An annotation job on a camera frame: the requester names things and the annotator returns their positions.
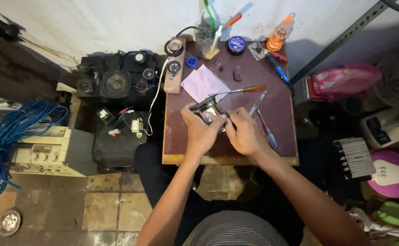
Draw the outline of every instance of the striped shirt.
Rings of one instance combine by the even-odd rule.
[[[201,221],[183,246],[287,246],[262,218],[243,211],[222,211]]]

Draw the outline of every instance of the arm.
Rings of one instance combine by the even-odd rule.
[[[191,106],[188,104],[181,110],[188,127],[185,158],[143,225],[137,238],[137,246],[174,244],[195,171],[200,165],[202,156],[215,142],[219,128],[225,122],[223,116],[207,126],[201,118],[189,110]]]
[[[230,112],[225,131],[231,144],[265,171],[281,188],[307,228],[329,246],[370,245],[365,233],[349,215],[318,187],[286,164],[266,141],[246,109]]]

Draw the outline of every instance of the white cable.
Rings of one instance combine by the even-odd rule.
[[[152,126],[151,126],[151,123],[149,122],[149,120],[151,119],[151,109],[152,109],[152,106],[154,105],[155,99],[157,99],[157,96],[159,95],[160,84],[161,84],[161,80],[163,78],[163,72],[164,72],[164,70],[166,68],[166,64],[168,64],[168,59],[166,59],[166,61],[164,61],[163,68],[161,69],[161,73],[160,73],[159,86],[157,87],[157,93],[155,94],[154,100],[152,100],[151,107],[149,107],[148,126],[151,129],[151,134],[149,134],[148,131],[145,131],[145,133],[148,136],[152,135]]]

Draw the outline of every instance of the black pants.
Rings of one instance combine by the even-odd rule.
[[[153,143],[140,145],[134,154],[134,164],[145,193],[154,208],[177,171],[175,165],[162,165],[161,148]],[[247,204],[234,200],[204,200],[191,189],[175,238],[181,246],[194,228],[207,216],[223,210],[243,210],[268,221],[290,246],[298,246],[303,238],[304,223],[281,189],[266,176],[261,192]]]

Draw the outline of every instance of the person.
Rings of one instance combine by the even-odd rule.
[[[229,118],[221,115],[207,126],[189,110],[193,105],[181,110],[188,143],[178,168],[161,164],[161,149],[155,144],[144,143],[135,152],[135,165],[153,208],[137,246],[297,246],[305,225],[326,246],[370,245],[339,205],[269,147],[245,108],[228,112]],[[223,124],[233,147],[273,184],[247,204],[206,201],[191,188],[200,160]]]

